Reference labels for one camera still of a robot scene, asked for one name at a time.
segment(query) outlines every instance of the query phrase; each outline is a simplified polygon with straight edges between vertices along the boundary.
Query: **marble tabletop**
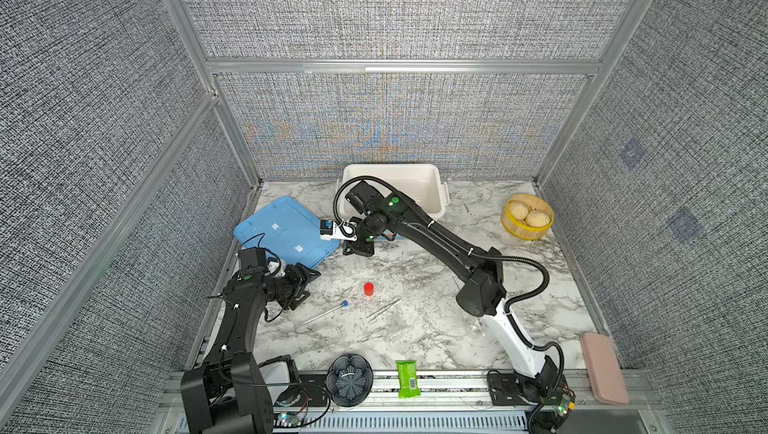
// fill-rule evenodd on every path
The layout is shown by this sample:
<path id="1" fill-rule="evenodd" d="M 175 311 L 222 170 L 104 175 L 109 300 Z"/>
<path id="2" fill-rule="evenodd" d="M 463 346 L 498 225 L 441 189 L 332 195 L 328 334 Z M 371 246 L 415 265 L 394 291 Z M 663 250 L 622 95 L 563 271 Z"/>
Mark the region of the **marble tabletop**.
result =
<path id="1" fill-rule="evenodd" d="M 332 218 L 335 189 L 335 182 L 265 182 L 256 210 L 287 195 L 318 218 Z M 514 311 L 536 343 L 561 343 L 567 369 L 584 368 L 579 337 L 594 330 L 594 325 L 557 240 L 552 232 L 538 241 L 517 239 L 499 218 L 513 194 L 534 193 L 531 183 L 449 181 L 448 189 L 451 203 L 440 219 L 443 225 L 469 243 L 531 257 L 547 267 L 549 287 L 533 299 L 516 303 Z M 271 324 L 259 323 L 254 346 L 257 361 L 290 354 L 300 370 L 327 370 L 341 354 L 355 352 L 376 370 L 394 370 L 397 360 L 415 360 L 420 370 L 512 368 L 496 339 L 485 335 L 485 325 L 456 304 L 460 281 L 453 272 L 412 241 L 377 241 L 372 257 L 343 256 L 337 249 L 316 269 L 322 276 L 309 285 L 309 299 Z M 541 280 L 533 267 L 504 263 L 509 296 L 530 291 Z M 363 293 L 369 281 L 376 287 L 372 297 Z M 366 318 L 396 299 L 400 301 L 373 321 Z M 350 306 L 296 327 L 342 300 Z M 558 362 L 554 350 L 549 355 Z"/>

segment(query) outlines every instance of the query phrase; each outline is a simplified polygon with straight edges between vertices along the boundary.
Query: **white container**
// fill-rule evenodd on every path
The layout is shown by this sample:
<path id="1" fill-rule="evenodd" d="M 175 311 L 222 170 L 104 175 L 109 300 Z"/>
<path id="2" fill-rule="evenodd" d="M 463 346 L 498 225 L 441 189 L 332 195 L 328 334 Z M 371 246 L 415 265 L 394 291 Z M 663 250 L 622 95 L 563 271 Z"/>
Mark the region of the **white container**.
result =
<path id="1" fill-rule="evenodd" d="M 342 183 L 358 176 L 373 176 L 389 182 L 414 199 L 433 219 L 441 218 L 446 213 L 446 206 L 451 203 L 448 185 L 440 182 L 440 170 L 433 164 L 351 164 L 344 168 Z M 372 180 L 367 182 L 384 197 L 389 195 L 389 189 L 384 186 Z M 344 219 L 360 216 L 344 198 L 351 188 L 346 188 L 341 196 L 341 217 Z"/>

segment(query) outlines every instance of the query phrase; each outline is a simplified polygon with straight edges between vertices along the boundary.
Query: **green snack package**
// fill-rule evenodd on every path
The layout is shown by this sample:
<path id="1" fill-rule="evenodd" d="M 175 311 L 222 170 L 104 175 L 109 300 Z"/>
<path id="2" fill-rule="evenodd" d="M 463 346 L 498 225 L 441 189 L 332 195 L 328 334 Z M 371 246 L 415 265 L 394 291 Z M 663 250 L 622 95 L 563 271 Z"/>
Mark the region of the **green snack package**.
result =
<path id="1" fill-rule="evenodd" d="M 416 361 L 397 361 L 397 375 L 400 378 L 400 393 L 398 397 L 417 397 L 422 394 L 416 380 Z"/>

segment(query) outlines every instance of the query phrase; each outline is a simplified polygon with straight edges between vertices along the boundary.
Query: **pink case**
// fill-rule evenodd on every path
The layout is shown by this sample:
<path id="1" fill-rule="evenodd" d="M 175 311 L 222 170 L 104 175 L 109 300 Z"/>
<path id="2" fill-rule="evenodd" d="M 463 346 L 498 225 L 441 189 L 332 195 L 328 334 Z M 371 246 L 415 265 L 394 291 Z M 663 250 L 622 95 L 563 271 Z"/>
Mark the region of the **pink case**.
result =
<path id="1" fill-rule="evenodd" d="M 613 341 L 602 334 L 584 333 L 581 336 L 581 352 L 587 363 L 594 398 L 616 406 L 629 404 L 629 392 L 621 375 Z"/>

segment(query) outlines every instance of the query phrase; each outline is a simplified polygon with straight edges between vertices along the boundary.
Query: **blue plastic lid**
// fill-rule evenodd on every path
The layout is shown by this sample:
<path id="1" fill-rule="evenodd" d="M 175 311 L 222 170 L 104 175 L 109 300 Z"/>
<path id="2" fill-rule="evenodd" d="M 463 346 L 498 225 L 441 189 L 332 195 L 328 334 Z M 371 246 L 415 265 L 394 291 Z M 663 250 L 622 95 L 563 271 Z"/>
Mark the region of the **blue plastic lid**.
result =
<path id="1" fill-rule="evenodd" d="M 339 247 L 338 239 L 320 238 L 320 219 L 291 196 L 268 204 L 235 228 L 243 248 L 266 247 L 286 264 L 302 263 L 313 268 Z M 254 237 L 259 233 L 264 236 Z"/>

